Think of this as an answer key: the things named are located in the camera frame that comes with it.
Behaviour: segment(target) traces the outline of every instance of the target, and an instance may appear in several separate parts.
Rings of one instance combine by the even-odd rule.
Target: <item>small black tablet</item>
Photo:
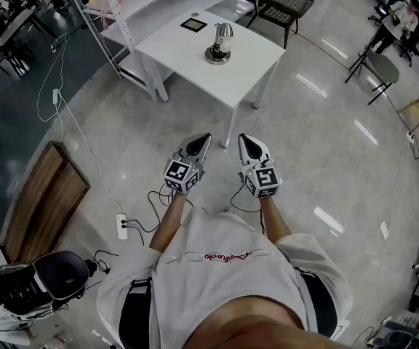
[[[193,32],[198,32],[200,31],[202,28],[204,28],[205,26],[207,26],[207,24],[205,22],[202,22],[200,20],[195,20],[193,18],[189,18],[188,20],[186,20],[182,25],[180,25],[181,27],[187,28],[190,31]]]

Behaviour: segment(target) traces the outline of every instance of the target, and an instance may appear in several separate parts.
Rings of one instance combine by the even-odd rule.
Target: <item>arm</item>
[[[282,219],[272,197],[260,199],[261,210],[265,218],[265,227],[268,239],[275,244],[280,238],[292,233]]]
[[[186,194],[178,192],[175,194],[171,205],[164,214],[163,220],[151,239],[150,248],[161,253],[167,248],[180,226],[180,218],[182,217],[183,206],[186,199]]]

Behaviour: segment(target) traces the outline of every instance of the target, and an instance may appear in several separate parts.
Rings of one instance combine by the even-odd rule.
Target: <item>wooden board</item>
[[[61,146],[48,143],[9,223],[4,240],[9,261],[30,262],[51,252],[88,189],[88,182]]]

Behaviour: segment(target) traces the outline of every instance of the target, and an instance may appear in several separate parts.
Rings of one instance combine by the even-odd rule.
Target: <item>gray chair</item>
[[[368,105],[371,105],[381,96],[392,84],[399,80],[400,72],[399,69],[389,60],[385,55],[379,55],[371,50],[371,47],[365,49],[364,53],[356,60],[356,62],[350,67],[350,70],[354,68],[347,78],[346,83],[350,80],[356,70],[364,65],[371,73],[376,76],[380,84],[373,89],[373,92],[384,86],[384,89],[371,101]]]

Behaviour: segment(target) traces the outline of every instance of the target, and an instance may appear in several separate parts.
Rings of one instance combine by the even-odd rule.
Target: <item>black strap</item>
[[[307,273],[299,268],[296,269],[300,271],[300,275],[310,292],[316,315],[318,333],[326,337],[331,337],[338,326],[338,316],[330,293],[318,276]]]
[[[124,302],[119,337],[124,349],[146,349],[150,343],[151,278],[132,282]]]

